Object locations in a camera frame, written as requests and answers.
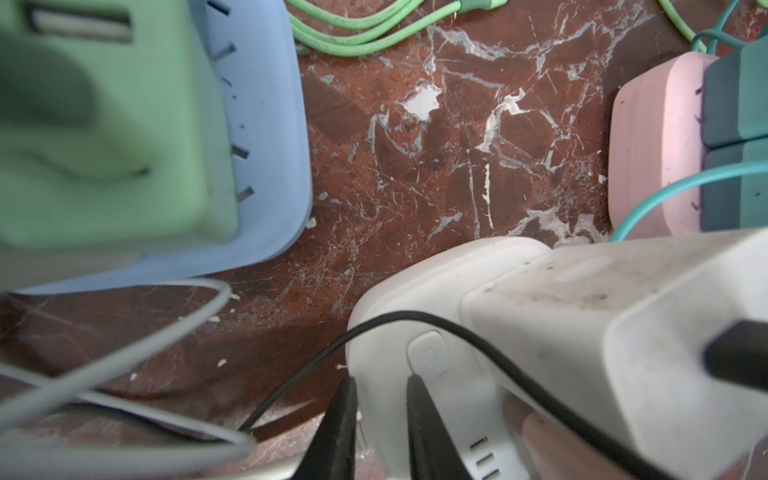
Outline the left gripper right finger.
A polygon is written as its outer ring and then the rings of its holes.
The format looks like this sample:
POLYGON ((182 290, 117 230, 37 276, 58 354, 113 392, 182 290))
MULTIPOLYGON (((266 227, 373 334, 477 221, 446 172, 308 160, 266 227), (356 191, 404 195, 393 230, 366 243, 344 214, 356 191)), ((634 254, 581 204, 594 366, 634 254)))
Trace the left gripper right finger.
POLYGON ((418 375, 411 375, 406 391, 410 474, 413 480, 470 480, 457 449, 418 375))

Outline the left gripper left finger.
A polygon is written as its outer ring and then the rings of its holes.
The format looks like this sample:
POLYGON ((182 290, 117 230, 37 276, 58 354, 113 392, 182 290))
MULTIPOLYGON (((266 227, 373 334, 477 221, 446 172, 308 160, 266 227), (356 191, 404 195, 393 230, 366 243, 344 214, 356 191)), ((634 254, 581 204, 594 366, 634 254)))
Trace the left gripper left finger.
POLYGON ((356 381, 342 380, 292 480, 348 480, 356 462, 356 381))

